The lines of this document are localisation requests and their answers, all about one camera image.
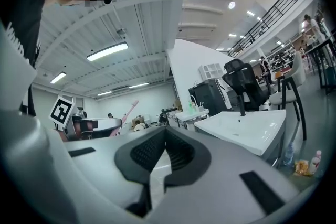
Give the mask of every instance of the round ceiling light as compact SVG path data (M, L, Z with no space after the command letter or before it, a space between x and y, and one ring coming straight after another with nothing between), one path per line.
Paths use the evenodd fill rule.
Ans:
M229 3L229 9L233 9L235 6L236 6L236 2L231 1L231 2Z

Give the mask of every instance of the railing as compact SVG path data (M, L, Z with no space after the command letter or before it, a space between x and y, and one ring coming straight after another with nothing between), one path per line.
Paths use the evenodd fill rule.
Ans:
M243 50L251 46L272 25L274 25L298 0L277 0L269 11L257 22L233 48L228 52L231 57L236 57Z

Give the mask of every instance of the pink guitar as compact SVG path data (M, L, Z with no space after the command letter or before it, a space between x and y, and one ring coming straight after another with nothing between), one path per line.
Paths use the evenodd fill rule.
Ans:
M138 104L138 102L139 102L139 101L136 100L136 101L132 104L132 107L131 107L130 111L129 111L124 117L122 117L121 121L122 121L123 124L124 124L124 122L127 120L128 115L129 115L129 114L132 112L132 110L136 107L136 105ZM117 133L118 133L118 131L119 131L119 129L120 129L120 127L117 128L117 129L114 129L114 130L112 131L112 133L110 134L110 136L116 136Z

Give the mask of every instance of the fluorescent light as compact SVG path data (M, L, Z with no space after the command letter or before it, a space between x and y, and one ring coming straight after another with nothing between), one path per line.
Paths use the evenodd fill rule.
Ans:
M104 57L106 55L110 55L110 54L113 54L117 51L120 51L120 50L125 50L125 49L128 49L128 45L126 42L123 42L123 43L120 43L120 44L116 44L116 45L113 45L113 46L110 46L106 49L103 49L103 50L99 50L91 55L89 55L87 57L87 59L92 62L94 60L97 60L101 57Z
M102 92L102 93L97 94L97 96L101 96L101 95L105 95L105 94L109 94L109 93L112 93L112 92L111 92L111 91L108 91L108 92Z
M254 16L254 13L253 12L250 12L249 10L247 11L247 14L251 15L251 16Z
M236 6L236 2L231 1L231 2L229 3L229 9L233 9L235 6Z
M135 85L135 86L131 86L129 88L131 89L131 88L135 88L135 87L144 86L144 85L147 85L147 84L149 84L149 82L146 82L146 83L143 83L143 84L139 84L139 85Z
M56 78L54 78L53 80L51 80L50 83L54 84L55 82L59 81L61 78L65 77L66 73L61 72Z

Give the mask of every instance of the gray floor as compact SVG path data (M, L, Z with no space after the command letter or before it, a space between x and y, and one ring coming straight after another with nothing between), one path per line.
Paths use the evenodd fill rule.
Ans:
M280 166L279 170L300 190L303 191L310 185L317 183L326 171L329 160L334 153L336 142L336 91L328 96L324 89L320 89L318 75L307 75L305 83L299 88L303 109L305 111L307 140L303 141L302 125L297 121L295 110L292 104L286 107L286 132L284 149L290 141L294 143L295 160L310 161L317 150L322 151L321 163L318 171L313 177L295 176L294 166ZM166 153L162 155L151 174L151 194L153 207L162 199L163 179L171 173L169 157Z

